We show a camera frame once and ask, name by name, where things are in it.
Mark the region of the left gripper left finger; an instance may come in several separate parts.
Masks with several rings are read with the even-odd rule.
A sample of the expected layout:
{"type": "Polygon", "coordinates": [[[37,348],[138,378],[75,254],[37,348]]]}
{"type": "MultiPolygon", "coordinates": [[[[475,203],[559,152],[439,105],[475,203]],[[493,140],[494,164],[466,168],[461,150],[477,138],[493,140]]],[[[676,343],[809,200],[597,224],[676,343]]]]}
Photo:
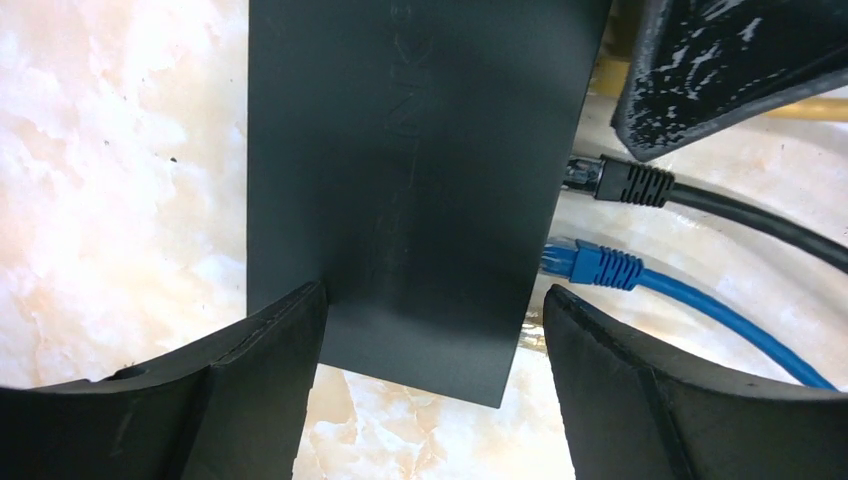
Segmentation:
{"type": "Polygon", "coordinates": [[[288,479],[328,304],[309,282],[99,380],[1,391],[5,479],[288,479]]]}

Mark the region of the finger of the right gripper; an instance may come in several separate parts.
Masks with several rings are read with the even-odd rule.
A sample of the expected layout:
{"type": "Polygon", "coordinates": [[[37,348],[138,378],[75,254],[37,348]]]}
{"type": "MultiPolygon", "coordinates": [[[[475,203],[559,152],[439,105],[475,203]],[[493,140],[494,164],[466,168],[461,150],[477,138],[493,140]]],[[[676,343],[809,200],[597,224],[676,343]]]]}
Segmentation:
{"type": "Polygon", "coordinates": [[[611,125],[646,162],[846,83],[844,1],[648,1],[611,125]]]}

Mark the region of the black ethernet cable end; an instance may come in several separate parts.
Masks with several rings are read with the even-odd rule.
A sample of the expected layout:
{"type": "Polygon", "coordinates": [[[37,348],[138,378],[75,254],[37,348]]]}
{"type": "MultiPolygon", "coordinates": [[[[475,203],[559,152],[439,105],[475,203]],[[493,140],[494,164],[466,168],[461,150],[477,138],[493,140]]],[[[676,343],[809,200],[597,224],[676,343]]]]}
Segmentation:
{"type": "Polygon", "coordinates": [[[680,204],[767,234],[847,271],[846,246],[752,204],[681,183],[668,170],[607,155],[573,156],[566,162],[562,186],[599,201],[653,208],[680,204]]]}

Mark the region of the large black network switch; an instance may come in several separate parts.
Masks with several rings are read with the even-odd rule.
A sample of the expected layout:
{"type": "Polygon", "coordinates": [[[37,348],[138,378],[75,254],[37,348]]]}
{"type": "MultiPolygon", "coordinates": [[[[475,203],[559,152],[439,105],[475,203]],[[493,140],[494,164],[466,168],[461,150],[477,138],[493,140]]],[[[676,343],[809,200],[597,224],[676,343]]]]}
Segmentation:
{"type": "Polygon", "coordinates": [[[606,1],[253,1],[247,309],[325,364],[499,407],[606,1]]]}

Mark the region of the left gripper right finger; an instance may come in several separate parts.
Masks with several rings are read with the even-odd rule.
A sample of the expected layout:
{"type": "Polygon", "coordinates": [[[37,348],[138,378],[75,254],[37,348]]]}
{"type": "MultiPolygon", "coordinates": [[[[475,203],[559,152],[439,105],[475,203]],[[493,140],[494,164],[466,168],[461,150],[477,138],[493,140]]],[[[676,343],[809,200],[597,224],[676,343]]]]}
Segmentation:
{"type": "Polygon", "coordinates": [[[543,327],[580,479],[843,479],[847,397],[733,370],[562,286],[543,327]]]}

